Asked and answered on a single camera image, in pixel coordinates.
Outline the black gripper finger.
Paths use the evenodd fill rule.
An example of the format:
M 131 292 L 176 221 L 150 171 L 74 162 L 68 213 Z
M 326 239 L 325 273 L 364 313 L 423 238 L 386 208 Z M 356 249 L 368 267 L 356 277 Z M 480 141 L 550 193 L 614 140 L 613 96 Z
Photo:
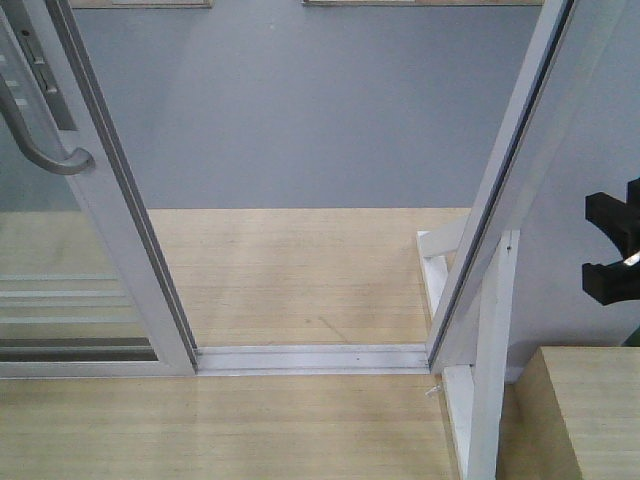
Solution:
M 639 179 L 627 183 L 626 200 L 604 192 L 585 197 L 585 218 L 615 245 L 623 259 L 639 251 Z
M 639 299 L 639 264 L 582 265 L 583 291 L 601 305 Z

